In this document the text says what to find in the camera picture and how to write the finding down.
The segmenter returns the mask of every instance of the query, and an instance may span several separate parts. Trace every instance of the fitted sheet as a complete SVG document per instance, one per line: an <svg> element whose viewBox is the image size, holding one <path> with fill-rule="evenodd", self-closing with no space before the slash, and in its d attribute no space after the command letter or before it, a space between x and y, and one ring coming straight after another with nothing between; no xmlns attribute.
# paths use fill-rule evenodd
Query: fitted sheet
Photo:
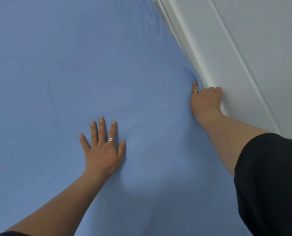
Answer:
<svg viewBox="0 0 292 236"><path fill-rule="evenodd" d="M0 0L0 232L81 175L103 116L127 151L76 235L244 235L194 80L152 0Z"/></svg>

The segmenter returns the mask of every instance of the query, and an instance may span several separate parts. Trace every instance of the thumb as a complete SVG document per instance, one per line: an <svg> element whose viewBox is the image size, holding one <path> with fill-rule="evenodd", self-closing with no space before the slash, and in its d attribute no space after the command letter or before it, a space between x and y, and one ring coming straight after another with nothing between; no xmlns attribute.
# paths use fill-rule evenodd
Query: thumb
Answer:
<svg viewBox="0 0 292 236"><path fill-rule="evenodd" d="M123 140L118 147L118 157L123 157L126 148L126 141Z"/></svg>

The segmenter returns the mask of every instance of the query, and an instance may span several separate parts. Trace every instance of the hand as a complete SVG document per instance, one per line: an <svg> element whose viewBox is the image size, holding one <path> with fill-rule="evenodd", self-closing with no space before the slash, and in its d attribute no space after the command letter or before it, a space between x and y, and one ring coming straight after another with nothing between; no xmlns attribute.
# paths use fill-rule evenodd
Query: hand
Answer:
<svg viewBox="0 0 292 236"><path fill-rule="evenodd" d="M196 81L193 84L192 91L198 91L198 85ZM199 123L208 118L211 114L221 113L221 97L222 89L220 87L210 87L203 89L200 93L192 93L191 110Z"/></svg>
<svg viewBox="0 0 292 236"><path fill-rule="evenodd" d="M120 167L126 141L122 141L116 149L114 142L106 142L104 119L99 119L99 135L97 135L97 124L92 122L91 129L91 148L84 135L80 135L80 142L85 152L86 174L99 174L100 177L108 179ZM112 123L109 138L116 138L117 123Z"/></svg>

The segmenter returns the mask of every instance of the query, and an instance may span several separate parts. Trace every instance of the black shirt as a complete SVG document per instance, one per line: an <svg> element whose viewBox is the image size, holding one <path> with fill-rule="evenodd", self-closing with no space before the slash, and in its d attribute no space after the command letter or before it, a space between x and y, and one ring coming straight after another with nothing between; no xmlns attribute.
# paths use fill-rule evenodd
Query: black shirt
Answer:
<svg viewBox="0 0 292 236"><path fill-rule="evenodd" d="M292 235L291 139L273 133L253 138L239 156L234 183L239 214L254 236Z"/></svg>

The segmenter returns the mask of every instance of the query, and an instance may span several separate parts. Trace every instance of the mattress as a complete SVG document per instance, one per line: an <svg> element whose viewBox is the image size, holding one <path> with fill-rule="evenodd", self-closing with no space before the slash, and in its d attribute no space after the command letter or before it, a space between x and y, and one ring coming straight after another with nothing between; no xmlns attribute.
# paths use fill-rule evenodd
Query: mattress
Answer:
<svg viewBox="0 0 292 236"><path fill-rule="evenodd" d="M152 0L0 0L0 232L81 175L104 117L127 151L76 235L243 235L194 80Z"/></svg>

